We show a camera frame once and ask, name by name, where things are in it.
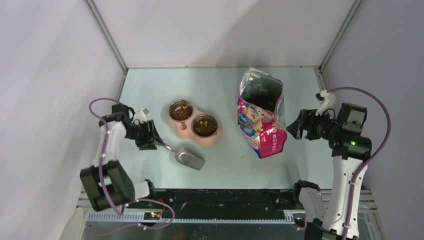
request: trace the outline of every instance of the stainless steel bowl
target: stainless steel bowl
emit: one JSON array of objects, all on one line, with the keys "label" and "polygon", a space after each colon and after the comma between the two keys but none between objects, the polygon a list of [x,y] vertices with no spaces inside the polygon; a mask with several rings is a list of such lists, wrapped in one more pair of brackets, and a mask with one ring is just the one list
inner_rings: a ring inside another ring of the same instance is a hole
[{"label": "stainless steel bowl", "polygon": [[[201,134],[201,133],[197,132],[196,129],[195,129],[195,125],[200,124],[200,122],[203,122],[202,124],[204,124],[204,123],[207,122],[209,124],[216,125],[215,131],[210,132],[210,133],[208,132],[207,135]],[[201,114],[201,115],[198,115],[191,122],[191,131],[194,133],[194,135],[196,135],[199,138],[203,138],[203,139],[210,138],[210,137],[214,136],[215,134],[217,134],[219,127],[220,126],[218,125],[218,121],[215,119],[214,116],[212,116],[210,114]]]},{"label": "stainless steel bowl", "polygon": [[[189,117],[187,117],[187,118],[185,118],[185,119],[175,119],[175,118],[173,117],[173,113],[174,113],[175,111],[178,111],[180,108],[182,108],[182,107],[184,107],[184,106],[187,106],[188,108],[190,108],[190,109],[191,109],[191,114],[190,114],[190,116],[189,116]],[[189,102],[189,101],[187,101],[187,100],[184,100],[184,99],[176,100],[176,101],[174,101],[173,103],[171,103],[171,104],[169,105],[169,107],[168,107],[168,116],[169,116],[172,120],[174,120],[175,122],[185,122],[185,121],[187,121],[187,119],[189,119],[189,118],[191,118],[191,117],[193,116],[194,112],[195,112],[195,109],[194,109],[194,107],[193,107],[192,103],[191,103],[191,102]]]}]

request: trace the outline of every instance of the white wall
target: white wall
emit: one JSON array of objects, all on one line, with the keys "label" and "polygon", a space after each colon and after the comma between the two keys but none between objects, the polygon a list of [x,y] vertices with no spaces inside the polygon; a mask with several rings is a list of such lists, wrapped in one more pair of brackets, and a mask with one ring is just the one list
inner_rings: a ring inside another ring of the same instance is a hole
[{"label": "white wall", "polygon": [[96,0],[131,67],[314,66],[354,0]]},{"label": "white wall", "polygon": [[57,240],[122,72],[82,0],[0,4],[0,239]]},{"label": "white wall", "polygon": [[[364,1],[325,72],[329,88],[368,90],[385,103],[390,139],[372,162],[371,188],[389,240],[423,239],[424,1]],[[355,92],[339,100],[368,107],[363,136],[377,149],[386,120],[378,105]]]}]

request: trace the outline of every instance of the double pet bowl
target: double pet bowl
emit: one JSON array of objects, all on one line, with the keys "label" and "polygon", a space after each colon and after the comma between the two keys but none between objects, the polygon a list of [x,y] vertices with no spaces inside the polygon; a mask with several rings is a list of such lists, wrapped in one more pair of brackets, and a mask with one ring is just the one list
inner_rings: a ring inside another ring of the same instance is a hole
[{"label": "double pet bowl", "polygon": [[199,111],[191,102],[180,99],[169,105],[168,124],[175,128],[180,139],[191,139],[201,146],[211,146],[217,142],[223,129],[217,119]]}]

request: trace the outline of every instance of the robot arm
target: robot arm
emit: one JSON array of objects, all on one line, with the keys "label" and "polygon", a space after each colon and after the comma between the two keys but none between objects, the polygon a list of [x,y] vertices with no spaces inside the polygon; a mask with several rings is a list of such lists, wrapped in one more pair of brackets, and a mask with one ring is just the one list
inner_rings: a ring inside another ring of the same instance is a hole
[{"label": "robot arm", "polygon": [[[106,187],[113,203],[118,206],[132,202],[135,198],[154,198],[155,190],[148,179],[138,183],[135,187],[124,168],[119,163],[120,151],[124,139],[135,141],[140,150],[156,150],[156,144],[161,143],[153,120],[147,120],[147,109],[135,112],[124,104],[112,106],[112,113],[101,117],[106,121],[99,121],[100,142],[93,165],[81,170],[79,176],[86,191],[87,197],[94,210],[101,211],[110,208],[105,193],[100,186],[99,167],[103,170]],[[103,155],[103,166],[99,166],[99,158]]]},{"label": "robot arm", "polygon": [[341,239],[347,216],[350,216],[350,226],[347,226],[347,238],[357,239],[358,205],[360,191],[354,191],[353,206],[347,209],[351,184],[356,189],[361,188],[362,179],[367,168],[359,173],[355,183],[351,183],[353,173],[370,158],[371,140],[361,136],[363,124],[367,117],[367,109],[361,106],[343,103],[337,119],[323,114],[336,102],[334,95],[321,92],[317,94],[323,105],[317,109],[302,109],[299,117],[287,127],[287,131],[296,139],[301,139],[303,130],[308,140],[323,138],[328,141],[333,157],[333,184],[328,210],[325,209],[319,189],[304,187],[300,190],[299,201],[302,203],[308,217],[305,230],[305,240],[338,240]]}]

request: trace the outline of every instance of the pet food bag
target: pet food bag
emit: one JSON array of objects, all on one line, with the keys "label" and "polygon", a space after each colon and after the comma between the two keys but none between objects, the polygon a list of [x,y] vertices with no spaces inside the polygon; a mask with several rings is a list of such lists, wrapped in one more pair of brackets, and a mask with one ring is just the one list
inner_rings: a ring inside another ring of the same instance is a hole
[{"label": "pet food bag", "polygon": [[287,139],[283,83],[249,68],[238,89],[237,119],[259,158],[281,153]]}]

